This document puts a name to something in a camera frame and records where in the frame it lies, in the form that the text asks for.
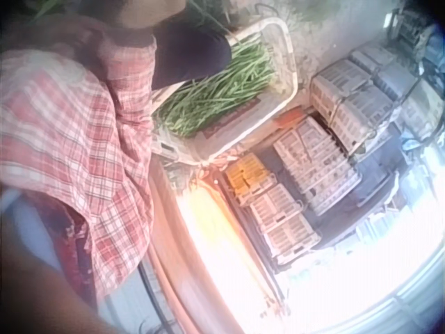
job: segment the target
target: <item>person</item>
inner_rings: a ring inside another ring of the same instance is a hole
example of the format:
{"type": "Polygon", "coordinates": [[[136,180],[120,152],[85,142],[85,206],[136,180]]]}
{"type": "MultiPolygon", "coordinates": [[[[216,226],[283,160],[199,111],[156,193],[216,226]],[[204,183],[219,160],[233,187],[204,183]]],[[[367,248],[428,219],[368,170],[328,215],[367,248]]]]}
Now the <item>person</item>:
{"type": "Polygon", "coordinates": [[[162,22],[183,0],[104,2],[2,41],[3,319],[35,333],[116,333],[91,310],[149,243],[151,93],[231,56],[221,35],[162,22]]]}

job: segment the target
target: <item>plaid shirt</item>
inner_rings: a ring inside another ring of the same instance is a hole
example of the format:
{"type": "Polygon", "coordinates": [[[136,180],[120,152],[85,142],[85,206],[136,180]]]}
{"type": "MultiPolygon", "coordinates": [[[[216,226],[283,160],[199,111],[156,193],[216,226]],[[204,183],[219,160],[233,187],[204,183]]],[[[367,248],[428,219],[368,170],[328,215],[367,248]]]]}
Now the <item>plaid shirt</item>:
{"type": "Polygon", "coordinates": [[[115,289],[147,250],[155,42],[97,48],[106,77],[57,53],[7,51],[1,59],[0,181],[43,193],[89,231],[96,293],[115,289]]]}

